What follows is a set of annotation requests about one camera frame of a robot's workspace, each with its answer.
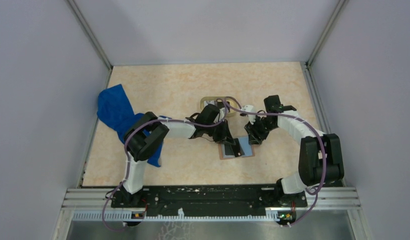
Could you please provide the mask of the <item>black card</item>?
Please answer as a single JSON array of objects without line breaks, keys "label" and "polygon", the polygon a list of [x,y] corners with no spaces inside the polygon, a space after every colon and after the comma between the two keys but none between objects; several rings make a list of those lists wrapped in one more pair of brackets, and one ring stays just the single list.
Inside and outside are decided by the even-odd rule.
[{"label": "black card", "polygon": [[239,158],[245,155],[238,138],[234,139],[234,144],[223,144],[221,150],[223,159]]}]

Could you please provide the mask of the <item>tan leather card holder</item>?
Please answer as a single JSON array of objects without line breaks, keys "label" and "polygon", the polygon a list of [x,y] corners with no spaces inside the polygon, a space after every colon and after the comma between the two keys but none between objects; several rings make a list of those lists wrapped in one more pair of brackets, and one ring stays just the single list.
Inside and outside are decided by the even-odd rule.
[{"label": "tan leather card holder", "polygon": [[255,156],[255,151],[254,151],[254,146],[249,144],[249,139],[247,136],[242,136],[242,137],[238,137],[238,139],[240,140],[241,143],[241,147],[245,153],[244,156],[241,157],[236,157],[236,158],[222,158],[222,150],[221,150],[221,146],[224,144],[220,144],[219,145],[219,157],[221,160],[229,160],[229,159],[239,159],[239,158],[249,158],[249,157],[254,157]]}]

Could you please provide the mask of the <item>beige oval tray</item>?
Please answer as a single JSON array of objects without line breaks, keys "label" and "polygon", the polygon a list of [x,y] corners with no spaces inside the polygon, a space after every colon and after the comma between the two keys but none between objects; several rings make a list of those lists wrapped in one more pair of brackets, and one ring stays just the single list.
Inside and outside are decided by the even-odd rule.
[{"label": "beige oval tray", "polygon": [[230,107],[238,109],[240,106],[236,100],[228,96],[205,96],[199,101],[199,104],[200,110],[203,110],[207,105],[215,105],[218,109],[225,106],[229,110],[226,115],[228,118],[236,114]]}]

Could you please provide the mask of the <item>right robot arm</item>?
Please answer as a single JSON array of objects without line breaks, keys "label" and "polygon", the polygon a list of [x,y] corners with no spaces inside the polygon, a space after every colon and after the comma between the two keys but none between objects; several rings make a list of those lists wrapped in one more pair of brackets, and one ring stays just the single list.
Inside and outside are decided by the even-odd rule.
[{"label": "right robot arm", "polygon": [[336,134],[313,128],[295,107],[283,105],[278,95],[265,98],[264,105],[264,112],[258,112],[253,105],[241,108],[241,115],[249,119],[244,127],[249,144],[261,145],[270,131],[281,128],[300,146],[298,170],[277,181],[280,189],[274,192],[274,199],[278,205],[287,206],[294,194],[310,187],[343,179],[341,142]]}]

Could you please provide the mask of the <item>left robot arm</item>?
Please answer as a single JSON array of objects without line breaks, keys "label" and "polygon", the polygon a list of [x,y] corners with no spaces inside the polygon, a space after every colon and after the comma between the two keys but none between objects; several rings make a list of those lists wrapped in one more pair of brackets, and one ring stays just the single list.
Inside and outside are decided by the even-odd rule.
[{"label": "left robot arm", "polygon": [[227,109],[214,104],[184,120],[145,113],[124,135],[127,157],[126,173],[121,184],[123,200],[131,207],[141,204],[143,179],[148,160],[162,149],[165,138],[195,139],[208,135],[216,144],[228,146],[234,157],[242,154],[239,140],[233,138],[226,120]]}]

